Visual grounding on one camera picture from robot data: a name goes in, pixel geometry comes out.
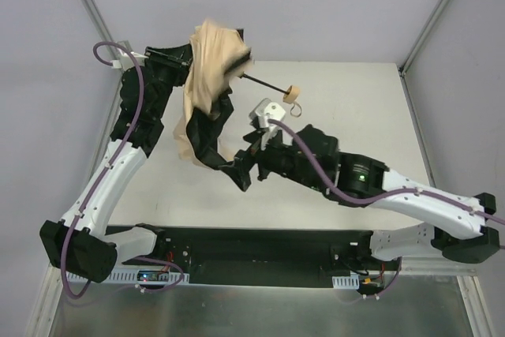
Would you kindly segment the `beige folding umbrella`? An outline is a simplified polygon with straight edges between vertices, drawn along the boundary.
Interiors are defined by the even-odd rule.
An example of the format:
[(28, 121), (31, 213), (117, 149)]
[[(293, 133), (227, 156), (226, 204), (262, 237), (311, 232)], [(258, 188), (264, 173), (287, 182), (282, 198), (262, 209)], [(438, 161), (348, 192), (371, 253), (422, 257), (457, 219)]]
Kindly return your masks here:
[(253, 64), (251, 48), (237, 29), (212, 19), (195, 27), (189, 38), (193, 60), (182, 87), (182, 115), (173, 131), (179, 158), (216, 170), (231, 155), (219, 136), (234, 111), (230, 81)]

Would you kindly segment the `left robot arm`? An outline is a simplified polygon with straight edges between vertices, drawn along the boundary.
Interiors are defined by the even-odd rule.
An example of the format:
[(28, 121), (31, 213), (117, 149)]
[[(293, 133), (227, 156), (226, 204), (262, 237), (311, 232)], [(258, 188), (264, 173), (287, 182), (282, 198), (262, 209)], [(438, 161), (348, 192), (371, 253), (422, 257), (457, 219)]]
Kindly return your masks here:
[(143, 54), (118, 43), (112, 46), (121, 55), (110, 63), (122, 72), (120, 105), (104, 157), (74, 205), (59, 221), (46, 221), (39, 232), (54, 267), (94, 283), (107, 279), (117, 264), (166, 257), (163, 228), (140, 223), (108, 234), (107, 227), (127, 185), (152, 154), (170, 95), (185, 83), (193, 60), (188, 44), (147, 47)]

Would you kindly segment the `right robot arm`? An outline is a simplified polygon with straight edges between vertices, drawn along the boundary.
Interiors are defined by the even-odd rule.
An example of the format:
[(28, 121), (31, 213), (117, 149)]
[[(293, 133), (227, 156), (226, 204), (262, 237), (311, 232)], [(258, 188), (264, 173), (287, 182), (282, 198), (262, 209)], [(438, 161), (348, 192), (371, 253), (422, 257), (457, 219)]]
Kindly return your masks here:
[(220, 166), (243, 191), (249, 172), (263, 181), (271, 173), (313, 189), (349, 208), (378, 208), (418, 220), (397, 230), (373, 230), (357, 251), (381, 261), (440, 252), (464, 264), (479, 264), (501, 249), (499, 232), (486, 224), (496, 211), (494, 196), (464, 197), (422, 185), (385, 163), (341, 152), (337, 138), (307, 125), (299, 132), (278, 126), (272, 138), (264, 129), (246, 135), (247, 150)]

